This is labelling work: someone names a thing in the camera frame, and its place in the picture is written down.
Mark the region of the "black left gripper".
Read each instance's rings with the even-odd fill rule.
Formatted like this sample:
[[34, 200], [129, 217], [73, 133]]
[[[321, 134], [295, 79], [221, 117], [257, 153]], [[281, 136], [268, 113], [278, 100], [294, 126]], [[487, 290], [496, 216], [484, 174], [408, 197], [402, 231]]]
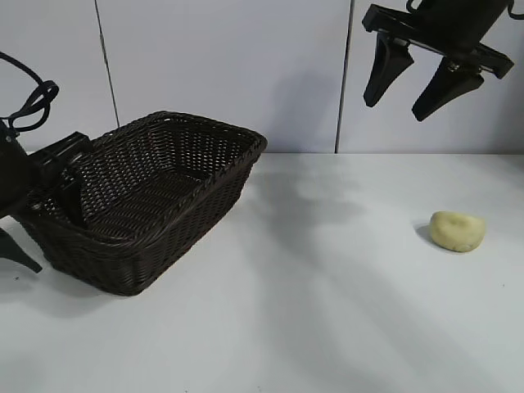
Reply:
[[[92, 151], [89, 137], [74, 132], [29, 155], [17, 142], [15, 133], [2, 124], [1, 216], [20, 211], [28, 203], [30, 194], [41, 189], [55, 198], [73, 225], [86, 228], [81, 202], [82, 181], [73, 163]], [[43, 270], [4, 229], [0, 233], [0, 252], [3, 259], [25, 266], [34, 273]]]

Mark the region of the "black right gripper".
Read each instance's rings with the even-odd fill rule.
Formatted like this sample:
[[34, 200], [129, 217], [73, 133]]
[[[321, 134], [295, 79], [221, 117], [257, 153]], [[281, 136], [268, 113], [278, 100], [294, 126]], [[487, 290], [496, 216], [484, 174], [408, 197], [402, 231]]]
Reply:
[[514, 66], [502, 52], [481, 42], [513, 1], [406, 2], [398, 11], [372, 4], [362, 24], [377, 35], [373, 67], [364, 90], [366, 106], [375, 106], [391, 84], [413, 63], [409, 45], [444, 56], [431, 81], [413, 104], [416, 120], [424, 121], [447, 103], [478, 89], [481, 70], [502, 79]]

